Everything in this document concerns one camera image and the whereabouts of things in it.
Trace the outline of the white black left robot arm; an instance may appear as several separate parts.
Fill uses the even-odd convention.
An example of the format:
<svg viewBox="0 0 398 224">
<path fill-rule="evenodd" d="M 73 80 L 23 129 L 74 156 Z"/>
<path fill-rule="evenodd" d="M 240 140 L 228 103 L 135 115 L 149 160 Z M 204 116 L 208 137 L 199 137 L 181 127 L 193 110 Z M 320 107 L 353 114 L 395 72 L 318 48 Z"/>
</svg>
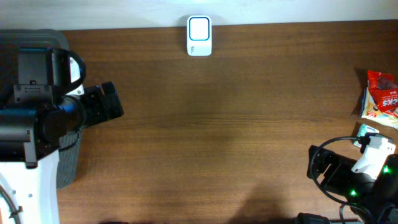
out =
<svg viewBox="0 0 398 224">
<path fill-rule="evenodd" d="M 27 47 L 17 54 L 17 82 L 1 97 L 1 222 L 58 223 L 62 139 L 123 115 L 113 83 L 78 89 L 86 65 L 75 52 Z"/>
</svg>

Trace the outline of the red Hacks candy bag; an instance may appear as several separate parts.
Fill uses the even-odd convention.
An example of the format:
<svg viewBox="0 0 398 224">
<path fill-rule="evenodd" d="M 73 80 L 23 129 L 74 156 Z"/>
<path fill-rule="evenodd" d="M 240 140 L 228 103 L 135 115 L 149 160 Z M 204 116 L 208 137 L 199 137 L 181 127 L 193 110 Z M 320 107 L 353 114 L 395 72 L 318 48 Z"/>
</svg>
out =
<svg viewBox="0 0 398 224">
<path fill-rule="evenodd" d="M 397 108 L 397 83 L 392 74 L 368 70 L 368 89 L 382 113 Z"/>
</svg>

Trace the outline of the teal tissue pack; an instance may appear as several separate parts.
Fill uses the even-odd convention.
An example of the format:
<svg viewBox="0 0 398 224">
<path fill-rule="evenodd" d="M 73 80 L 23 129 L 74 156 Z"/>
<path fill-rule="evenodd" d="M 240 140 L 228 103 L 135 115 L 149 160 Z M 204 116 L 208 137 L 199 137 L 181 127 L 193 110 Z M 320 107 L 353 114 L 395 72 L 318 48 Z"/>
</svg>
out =
<svg viewBox="0 0 398 224">
<path fill-rule="evenodd" d="M 365 137 L 365 135 L 367 134 L 367 133 L 380 133 L 380 131 L 378 130 L 378 129 L 376 129 L 376 128 L 373 128 L 373 127 L 370 127 L 369 125 L 367 125 L 367 124 L 362 124 L 360 127 L 359 127 L 359 129 L 358 129 L 358 132 L 357 132 L 357 135 L 356 135 L 356 137 L 358 138 L 357 140 L 355 140 L 354 142 L 353 142 L 353 145 L 354 146 L 357 146 L 357 147 L 362 147 L 362 145 L 363 145 L 363 143 L 365 143 L 365 144 L 368 144 L 369 143 L 369 140 L 359 140 L 359 138 L 362 138 L 362 137 Z"/>
</svg>

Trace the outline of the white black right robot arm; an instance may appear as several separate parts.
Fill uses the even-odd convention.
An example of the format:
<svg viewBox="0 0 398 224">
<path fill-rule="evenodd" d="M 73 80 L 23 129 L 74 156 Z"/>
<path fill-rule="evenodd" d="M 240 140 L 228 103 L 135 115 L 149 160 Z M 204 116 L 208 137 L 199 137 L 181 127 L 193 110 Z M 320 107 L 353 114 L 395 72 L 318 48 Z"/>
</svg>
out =
<svg viewBox="0 0 398 224">
<path fill-rule="evenodd" d="M 327 146 L 346 137 L 325 141 L 308 150 L 307 177 L 318 190 L 339 204 L 340 222 L 346 207 L 363 223 L 397 223 L 397 153 L 394 141 L 379 133 L 350 136 L 360 143 L 358 160 Z"/>
</svg>

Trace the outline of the yellow snack bag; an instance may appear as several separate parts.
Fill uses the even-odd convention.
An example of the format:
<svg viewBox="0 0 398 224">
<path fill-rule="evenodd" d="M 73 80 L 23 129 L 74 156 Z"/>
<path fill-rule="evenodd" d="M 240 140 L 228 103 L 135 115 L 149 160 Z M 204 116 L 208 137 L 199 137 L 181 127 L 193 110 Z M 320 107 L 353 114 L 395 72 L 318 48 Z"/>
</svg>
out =
<svg viewBox="0 0 398 224">
<path fill-rule="evenodd" d="M 361 100 L 360 117 L 397 129 L 397 108 L 386 112 L 378 110 L 368 88 L 365 89 Z"/>
</svg>

